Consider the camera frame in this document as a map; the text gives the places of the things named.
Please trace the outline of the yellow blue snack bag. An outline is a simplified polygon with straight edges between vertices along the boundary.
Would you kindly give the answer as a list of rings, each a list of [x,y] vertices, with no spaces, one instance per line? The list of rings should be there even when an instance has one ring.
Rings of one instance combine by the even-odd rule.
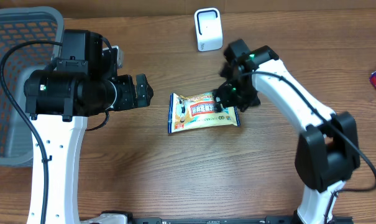
[[[193,96],[172,93],[168,111],[168,134],[213,126],[240,126],[236,107],[215,112],[211,92]]]

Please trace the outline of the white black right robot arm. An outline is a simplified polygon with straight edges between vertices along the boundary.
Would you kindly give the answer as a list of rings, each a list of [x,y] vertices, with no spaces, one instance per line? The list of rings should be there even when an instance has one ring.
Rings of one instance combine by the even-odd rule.
[[[359,168],[355,119],[336,114],[303,88],[279,56],[267,45],[249,50],[242,39],[224,51],[220,76],[226,81],[216,90],[214,109],[234,107],[244,112],[258,106],[265,95],[298,133],[296,171],[304,183],[303,198],[291,218],[267,217],[267,223],[352,223],[332,214],[337,195]]]

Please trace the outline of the white barcode scanner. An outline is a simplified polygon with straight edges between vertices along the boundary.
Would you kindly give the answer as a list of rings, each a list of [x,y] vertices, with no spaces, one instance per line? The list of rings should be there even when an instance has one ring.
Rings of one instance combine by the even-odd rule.
[[[218,50],[223,45],[221,14],[215,7],[198,9],[194,14],[198,50]]]

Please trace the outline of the grey plastic mesh basket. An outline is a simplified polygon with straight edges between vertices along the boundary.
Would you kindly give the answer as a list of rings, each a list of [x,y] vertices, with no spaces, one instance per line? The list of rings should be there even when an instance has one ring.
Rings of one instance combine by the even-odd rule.
[[[0,9],[0,62],[12,47],[30,40],[60,42],[63,16],[52,7]],[[60,53],[60,47],[35,44],[16,50],[7,59],[4,79],[14,99],[25,107],[24,82]],[[30,167],[33,162],[30,129],[5,96],[0,84],[0,166]]]

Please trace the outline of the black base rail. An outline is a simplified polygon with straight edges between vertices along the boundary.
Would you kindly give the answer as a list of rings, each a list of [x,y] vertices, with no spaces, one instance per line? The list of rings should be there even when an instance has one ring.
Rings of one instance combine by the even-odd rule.
[[[298,215],[266,216],[265,218],[184,218],[164,219],[159,217],[134,218],[132,212],[108,210],[102,214],[126,215],[127,223],[131,224],[299,224]]]

